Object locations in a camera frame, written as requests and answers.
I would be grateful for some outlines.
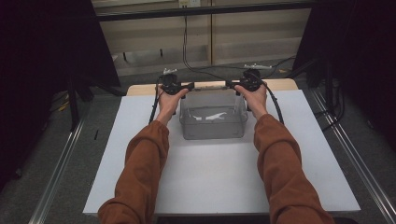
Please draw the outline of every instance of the plastic box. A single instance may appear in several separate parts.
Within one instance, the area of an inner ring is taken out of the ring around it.
[[[247,120],[245,100],[234,90],[193,90],[180,101],[180,123],[187,140],[240,138]]]

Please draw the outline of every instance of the person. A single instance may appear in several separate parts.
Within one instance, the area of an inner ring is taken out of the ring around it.
[[[265,87],[250,92],[235,86],[235,90],[245,97],[257,120],[254,146],[259,151],[257,166],[270,205],[271,223],[334,223],[304,175],[297,142],[283,124],[268,114]],[[182,90],[172,96],[160,91],[160,113],[130,141],[115,197],[98,211],[102,223],[151,223],[169,150],[166,125],[187,92]]]

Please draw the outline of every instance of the white table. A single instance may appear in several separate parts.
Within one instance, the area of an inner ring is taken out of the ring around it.
[[[285,124],[298,141],[303,169],[325,210],[358,211],[360,207],[301,91],[274,91]],[[153,96],[122,98],[90,196],[83,213],[96,215],[123,168],[130,139],[148,124]],[[275,115],[272,101],[268,111]],[[160,181],[157,216],[268,214],[269,205],[257,171],[253,146],[255,119],[249,113],[243,138],[184,140],[178,117],[168,124],[170,150]]]

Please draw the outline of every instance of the brown sleeve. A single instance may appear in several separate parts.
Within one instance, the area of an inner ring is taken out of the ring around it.
[[[101,223],[151,223],[169,131],[154,120],[129,143],[115,197],[98,211]]]
[[[300,148],[283,124],[271,115],[262,116],[255,126],[254,145],[271,223],[334,223],[306,179]]]

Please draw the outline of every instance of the metal frame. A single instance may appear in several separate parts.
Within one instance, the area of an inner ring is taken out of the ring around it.
[[[302,9],[302,8],[331,5],[340,2],[345,2],[345,0],[325,0],[325,1],[306,0],[299,2],[263,3],[263,4],[252,4],[252,5],[238,5],[238,6],[171,8],[171,9],[151,10],[151,11],[98,13],[96,16],[99,21],[127,21],[127,20],[165,18],[165,17]]]

